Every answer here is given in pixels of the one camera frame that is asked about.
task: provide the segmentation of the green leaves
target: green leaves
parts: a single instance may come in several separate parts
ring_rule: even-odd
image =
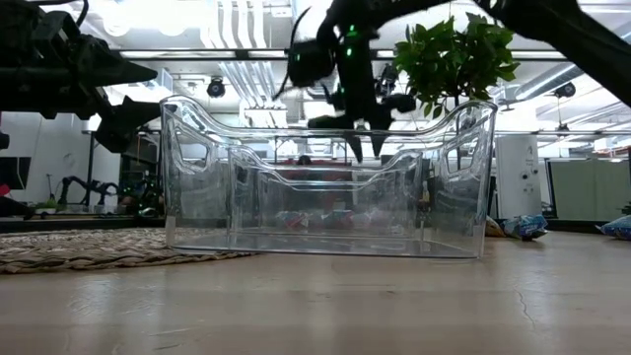
[[[498,80],[515,80],[514,62],[507,45],[513,33],[490,24],[480,15],[467,14],[464,32],[454,29],[454,17],[431,28],[408,26],[405,41],[396,44],[394,67],[408,75],[410,95],[421,101],[423,114],[440,117],[445,98],[467,96],[490,100],[487,89]]]

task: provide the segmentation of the woven rug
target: woven rug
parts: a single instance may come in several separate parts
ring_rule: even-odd
[[[0,274],[170,265],[246,255],[234,252],[182,254],[167,247],[164,229],[0,235]]]

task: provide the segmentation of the wooden floor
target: wooden floor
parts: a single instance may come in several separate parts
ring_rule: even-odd
[[[629,354],[631,243],[0,277],[0,354]]]

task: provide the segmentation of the clear plastic bin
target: clear plastic bin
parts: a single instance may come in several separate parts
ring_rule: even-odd
[[[167,239],[174,249],[482,254],[492,104],[468,102],[431,128],[388,132],[229,127],[186,97],[165,99],[162,108]],[[348,134],[360,137],[365,156],[375,136],[386,137],[385,150],[399,150],[387,163],[358,164],[348,158]],[[328,158],[312,157],[324,165],[296,165],[300,154],[261,159],[257,151],[315,139],[332,147]],[[333,158],[339,147],[347,153]]]

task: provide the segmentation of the white duct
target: white duct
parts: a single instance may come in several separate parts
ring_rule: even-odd
[[[251,0],[252,10],[254,13],[254,43],[257,48],[267,48],[265,42],[263,26],[263,1]],[[271,94],[269,100],[276,94],[276,87],[274,85],[274,73],[272,72],[272,64],[269,61],[263,62],[263,77],[267,81],[267,88]]]
[[[226,42],[228,48],[237,48],[237,43],[235,42],[235,37],[233,36],[233,1],[223,0],[222,5],[224,7],[224,26],[222,28],[222,39]],[[239,75],[242,79],[245,79],[245,81],[247,82],[247,85],[245,85],[245,89],[254,98],[254,100],[256,101],[256,105],[259,107],[263,107],[263,100],[256,90],[256,85],[252,80],[252,76],[249,75],[247,67],[243,62],[238,62],[237,66],[239,67],[237,75]]]
[[[208,0],[207,4],[210,7],[210,14],[208,18],[219,19],[218,2],[216,0],[215,1]],[[221,39],[218,23],[219,23],[218,21],[209,21],[209,25],[207,28],[199,29],[200,39],[207,48],[223,49],[226,47]],[[256,101],[245,90],[245,83],[243,82],[241,76],[237,72],[237,68],[235,67],[235,64],[220,62],[219,68],[224,73],[224,75],[228,78],[228,80],[232,83],[239,97],[245,100],[250,107],[255,107]]]
[[[237,9],[239,10],[239,27],[238,27],[239,42],[241,43],[241,46],[243,48],[250,49],[252,48],[252,43],[249,40],[249,31],[248,31],[248,25],[247,25],[247,17],[249,14],[249,10],[247,8],[247,0],[238,0]],[[265,77],[263,76],[260,62],[250,62],[249,65],[252,71],[254,72],[254,74],[256,75],[256,77],[258,78],[260,88],[263,94],[267,97],[267,101],[271,102],[271,98],[273,94],[270,94],[269,87],[267,86],[267,83],[265,82]],[[254,90],[258,94],[260,94],[258,87],[254,87]]]

